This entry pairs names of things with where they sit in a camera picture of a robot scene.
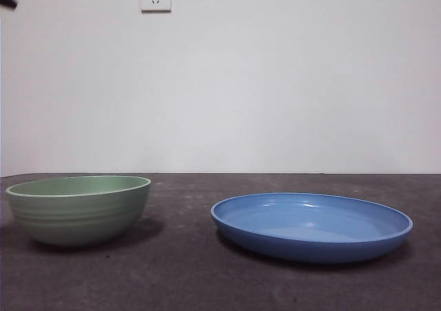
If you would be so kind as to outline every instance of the dark table surface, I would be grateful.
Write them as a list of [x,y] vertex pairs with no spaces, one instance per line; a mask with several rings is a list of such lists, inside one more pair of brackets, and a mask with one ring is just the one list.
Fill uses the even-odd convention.
[[[4,194],[65,175],[1,180],[1,310],[441,310],[441,175],[134,174],[153,180],[142,218],[80,250],[33,241]],[[413,232],[387,256],[346,265],[272,259],[217,233],[217,201],[282,191],[389,205],[413,219]]]

